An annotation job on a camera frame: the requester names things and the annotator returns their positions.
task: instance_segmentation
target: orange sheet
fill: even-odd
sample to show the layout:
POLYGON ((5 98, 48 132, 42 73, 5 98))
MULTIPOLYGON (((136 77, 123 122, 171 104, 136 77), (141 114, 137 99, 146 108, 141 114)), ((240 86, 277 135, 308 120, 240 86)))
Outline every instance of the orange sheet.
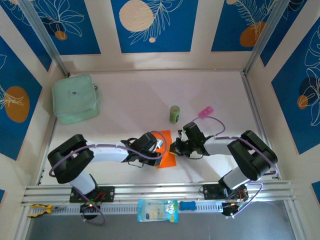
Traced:
MULTIPOLYGON (((169 153, 170 145, 172 144, 171 132, 170 130, 160 131, 165 137, 167 144, 167 151, 162 158, 161 164, 157 166, 158 169, 169 168, 177 166, 175 155, 169 153)), ((157 139, 163 139, 160 134, 153 132, 152 133, 157 139)), ((158 153, 163 153, 165 151, 165 145, 163 144, 160 149, 156 150, 158 153)))

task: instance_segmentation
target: metal frame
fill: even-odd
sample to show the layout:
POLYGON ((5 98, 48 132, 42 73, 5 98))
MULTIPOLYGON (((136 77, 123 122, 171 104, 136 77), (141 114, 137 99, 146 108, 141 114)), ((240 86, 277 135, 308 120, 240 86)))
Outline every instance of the metal frame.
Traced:
POLYGON ((280 0, 275 3, 274 9, 266 21, 266 25, 263 28, 255 46, 253 47, 252 54, 243 70, 245 74, 250 72, 251 68, 260 57, 290 1, 291 0, 280 0))
MULTIPOLYGON (((262 119, 260 117, 259 108, 257 106, 255 96, 251 88, 250 79, 248 79, 248 73, 250 72, 254 63, 259 58, 262 50, 266 46, 289 1, 290 0, 283 0, 278 1, 276 3, 274 10, 272 11, 269 17, 269 20, 267 21, 268 25, 266 25, 266 27, 263 29, 257 41, 257 44, 255 45, 252 51, 252 55, 250 56, 250 59, 248 60, 246 67, 241 75, 246 95, 255 120, 255 124, 258 129, 258 133, 270 147, 271 143, 267 137, 262 119)), ((23 14, 30 22, 30 25, 34 29, 35 33, 37 34, 38 38, 40 39, 48 54, 50 55, 52 60, 57 64, 57 67, 60 69, 60 71, 66 77, 68 77, 70 74, 64 66, 64 63, 60 58, 58 50, 56 49, 45 27, 41 23, 41 20, 38 17, 32 4, 28 0, 18 0, 18 2, 23 14)), ((44 170, 44 164, 46 162, 46 155, 48 154, 52 137, 56 129, 56 122, 57 120, 55 120, 54 122, 51 136, 48 140, 48 144, 42 158, 40 171, 37 176, 36 186, 28 186, 26 188, 25 195, 21 203, 21 210, 19 212, 21 218, 18 226, 16 226, 16 233, 13 236, 12 240, 25 239, 30 224, 30 219, 27 217, 27 215, 31 212, 31 209, 29 207, 31 204, 60 204, 66 205, 66 209, 78 209, 80 206, 79 203, 69 203, 69 197, 71 192, 70 185, 41 185, 41 178, 44 170)), ((296 238, 299 240, 307 239, 306 233, 303 228, 303 221, 299 214, 299 206, 297 206, 297 201, 295 201, 297 198, 295 196, 295 191, 291 182, 280 180, 280 176, 278 176, 278 179, 264 181, 263 183, 264 188, 261 191, 261 193, 256 197, 256 199, 254 199, 254 201, 284 201, 291 222, 291 226, 296 238)), ((204 195, 200 192, 200 187, 203 184, 214 184, 214 182, 166 184, 116 184, 113 185, 115 187, 114 202, 104 203, 103 206, 111 209, 119 208, 122 210, 128 210, 127 207, 136 205, 139 198, 196 201, 197 206, 199 207, 198 210, 200 210, 200 206, 208 206, 208 204, 214 205, 220 203, 221 201, 217 200, 204 200, 204 195)), ((252 197, 259 189, 255 185, 248 185, 247 188, 250 197, 252 197)), ((128 214, 128 211, 123 212, 122 210, 119 211, 119 214, 128 214)), ((66 215, 66 212, 58 212, 56 214, 66 215)), ((69 214, 80 213, 77 211, 71 211, 69 212, 69 214)))
POLYGON ((29 0, 17 0, 19 7, 24 14, 25 18, 30 23, 30 26, 34 30, 35 34, 39 38, 42 43, 44 49, 49 54, 50 58, 56 63, 57 68, 61 71, 61 73, 68 77, 69 73, 64 65, 64 62, 60 58, 60 54, 56 48, 56 45, 52 41, 48 31, 45 26, 41 22, 36 10, 29 0))

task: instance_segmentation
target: pink tag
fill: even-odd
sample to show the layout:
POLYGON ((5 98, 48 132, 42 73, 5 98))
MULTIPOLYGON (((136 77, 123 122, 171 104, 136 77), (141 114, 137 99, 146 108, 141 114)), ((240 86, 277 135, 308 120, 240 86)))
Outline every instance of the pink tag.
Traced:
POLYGON ((206 116, 209 116, 213 112, 214 112, 213 108, 210 106, 207 106, 205 109, 199 112, 198 116, 201 117, 201 119, 204 119, 206 116))

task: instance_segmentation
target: light green lunch box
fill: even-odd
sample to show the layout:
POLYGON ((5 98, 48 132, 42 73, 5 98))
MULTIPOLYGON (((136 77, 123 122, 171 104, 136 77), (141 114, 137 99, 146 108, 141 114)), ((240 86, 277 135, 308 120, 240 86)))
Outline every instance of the light green lunch box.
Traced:
POLYGON ((69 77, 52 87, 53 112, 63 124, 73 124, 100 113, 98 87, 89 75, 69 77))

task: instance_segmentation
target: cable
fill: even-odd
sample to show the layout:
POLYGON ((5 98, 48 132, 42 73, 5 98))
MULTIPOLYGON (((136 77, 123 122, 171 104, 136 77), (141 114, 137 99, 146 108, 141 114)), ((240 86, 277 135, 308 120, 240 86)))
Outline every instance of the cable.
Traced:
POLYGON ((216 137, 215 138, 216 140, 226 140, 226 139, 233 139, 233 140, 239 140, 243 143, 245 143, 247 146, 249 146, 250 148, 252 148, 256 153, 258 153, 274 170, 275 170, 275 173, 266 173, 264 174, 264 176, 267 176, 267 175, 274 175, 274 174, 278 174, 279 173, 279 170, 278 168, 276 167, 276 165, 269 160, 269 158, 267 158, 261 151, 259 151, 255 146, 253 146, 250 142, 248 142, 247 140, 244 140, 243 138, 241 137, 238 137, 238 136, 221 136, 221 137, 216 137))
MULTIPOLYGON (((125 147, 125 146, 118 146, 118 145, 115 145, 115 144, 91 144, 91 145, 87 145, 87 146, 82 146, 82 147, 79 147, 78 149, 70 152, 68 155, 66 155, 64 158, 62 158, 61 160, 59 160, 49 171, 49 176, 50 177, 55 177, 55 175, 53 175, 53 172, 54 170, 60 166, 65 160, 67 160, 68 158, 70 158, 72 155, 84 150, 84 149, 89 149, 89 148, 119 148, 119 149, 124 149, 124 150, 127 150, 127 151, 131 151, 143 158, 146 158, 146 159, 150 159, 150 160, 156 160, 156 159, 159 159, 159 158, 162 158, 166 153, 167 153, 167 150, 168 150, 168 145, 167 145, 167 140, 165 138, 165 136, 159 132, 159 131, 151 131, 151 133, 158 133, 162 138, 163 138, 163 141, 164 141, 164 144, 165 144, 165 149, 164 149, 164 152, 157 156, 157 157, 149 157, 149 156, 146 156, 146 155, 143 155, 141 154, 140 152, 136 151, 136 150, 133 150, 129 147, 125 147)), ((82 213, 82 218, 85 222, 87 222, 88 224, 91 224, 91 225, 95 225, 95 226, 102 226, 105 224, 106 222, 106 217, 104 216, 103 212, 92 202, 90 201, 89 198, 87 198, 79 189, 77 189, 76 187, 74 188, 80 195, 81 197, 83 197, 88 203, 90 203, 102 216, 103 218, 103 223, 95 223, 95 222, 91 222, 91 221, 87 221, 85 219, 85 211, 83 211, 82 213)))
POLYGON ((159 132, 159 131, 151 131, 151 133, 157 133, 159 134, 162 138, 163 138, 163 141, 164 141, 164 144, 165 144, 165 149, 164 149, 164 152, 162 154, 160 154, 159 156, 157 157, 150 157, 150 156, 146 156, 136 150, 133 150, 129 147, 126 147, 126 146, 119 146, 119 145, 115 145, 115 144, 91 144, 91 145, 87 145, 87 146, 83 146, 83 147, 80 147, 72 152, 70 152, 68 155, 66 155, 64 158, 62 158, 61 160, 59 160, 49 171, 49 176, 50 177, 55 177, 55 175, 53 175, 53 172, 54 170, 60 165, 62 164, 65 160, 67 160, 68 158, 70 158, 73 154, 76 154, 84 149, 88 149, 88 148, 115 148, 115 149, 123 149, 123 150, 127 150, 127 151, 131 151, 137 155, 139 155, 140 157, 143 157, 145 159, 149 159, 149 160, 156 160, 156 159, 160 159, 162 158, 166 153, 167 153, 167 150, 168 150, 168 145, 167 145, 167 140, 165 138, 165 136, 159 132))
POLYGON ((195 120, 201 119, 201 118, 213 119, 213 120, 216 120, 217 122, 219 122, 219 123, 222 125, 223 130, 220 131, 220 132, 218 132, 215 136, 218 136, 218 135, 222 134, 222 133, 226 130, 226 125, 225 125, 221 120, 219 120, 218 118, 215 118, 215 117, 213 117, 213 116, 198 116, 198 117, 196 117, 195 119, 193 119, 191 122, 194 122, 195 120))
POLYGON ((260 185, 260 189, 256 192, 256 194, 247 202, 246 205, 244 205, 240 210, 238 210, 234 215, 232 215, 232 218, 234 218, 235 216, 237 216, 243 209, 245 209, 246 207, 249 206, 249 204, 252 202, 253 199, 255 199, 255 197, 261 192, 262 188, 264 187, 264 184, 260 181, 254 181, 254 182, 248 182, 247 185, 260 185))
POLYGON ((198 158, 193 158, 193 157, 186 157, 187 159, 192 159, 192 160, 199 160, 199 159, 202 159, 204 157, 204 155, 202 154, 201 157, 198 157, 198 158))
POLYGON ((104 215, 104 213, 92 202, 90 201, 89 198, 86 197, 86 195, 84 195, 79 189, 77 189, 76 187, 74 187, 74 189, 80 194, 81 197, 83 197, 88 203, 90 203, 102 216, 103 218, 103 222, 93 222, 93 221, 88 221, 86 218, 85 218, 85 212, 86 211, 83 211, 82 213, 82 218, 83 218, 83 221, 88 223, 88 224, 91 224, 91 225, 95 225, 95 226, 103 226, 105 223, 106 223, 106 217, 104 215))

